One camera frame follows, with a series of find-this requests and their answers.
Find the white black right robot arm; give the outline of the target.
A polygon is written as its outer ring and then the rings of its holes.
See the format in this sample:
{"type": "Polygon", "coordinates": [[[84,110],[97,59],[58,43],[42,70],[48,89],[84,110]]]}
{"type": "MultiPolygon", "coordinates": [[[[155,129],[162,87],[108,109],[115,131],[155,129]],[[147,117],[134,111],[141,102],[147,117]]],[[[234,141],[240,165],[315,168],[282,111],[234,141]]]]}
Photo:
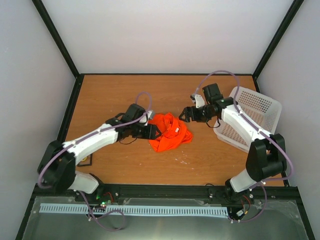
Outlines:
{"type": "Polygon", "coordinates": [[[284,137],[264,129],[245,113],[237,101],[243,87],[235,87],[234,95],[229,97],[223,97],[216,83],[203,87],[202,91],[204,95],[190,96],[194,105],[185,107],[178,118],[186,123],[205,124],[216,118],[215,128],[219,128],[220,123],[228,124],[249,147],[244,170],[225,182],[227,201],[234,202],[258,183],[273,180],[287,170],[289,158],[284,137]]]}

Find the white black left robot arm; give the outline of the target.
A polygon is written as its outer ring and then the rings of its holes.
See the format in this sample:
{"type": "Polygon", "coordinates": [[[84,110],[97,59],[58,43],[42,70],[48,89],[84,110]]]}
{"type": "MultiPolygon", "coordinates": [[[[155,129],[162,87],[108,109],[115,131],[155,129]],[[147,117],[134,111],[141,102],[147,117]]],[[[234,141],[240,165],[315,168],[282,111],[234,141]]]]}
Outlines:
{"type": "Polygon", "coordinates": [[[77,139],[52,141],[37,169],[38,187],[51,189],[57,194],[66,190],[83,192],[92,201],[101,200],[104,195],[101,180],[93,174],[76,170],[76,166],[99,149],[129,136],[134,139],[156,140],[162,133],[151,123],[154,116],[153,110],[146,110],[133,103],[126,112],[117,114],[77,139]]]}

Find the orange t-shirt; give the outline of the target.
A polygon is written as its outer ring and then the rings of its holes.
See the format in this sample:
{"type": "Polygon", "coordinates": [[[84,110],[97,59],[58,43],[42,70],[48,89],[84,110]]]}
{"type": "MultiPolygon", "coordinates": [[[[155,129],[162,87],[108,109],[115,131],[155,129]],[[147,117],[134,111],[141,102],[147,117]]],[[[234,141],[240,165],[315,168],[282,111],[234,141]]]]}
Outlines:
{"type": "Polygon", "coordinates": [[[148,141],[157,153],[176,149],[181,144],[188,144],[193,140],[194,135],[186,124],[170,112],[157,113],[149,123],[156,125],[161,132],[161,136],[148,141]]]}

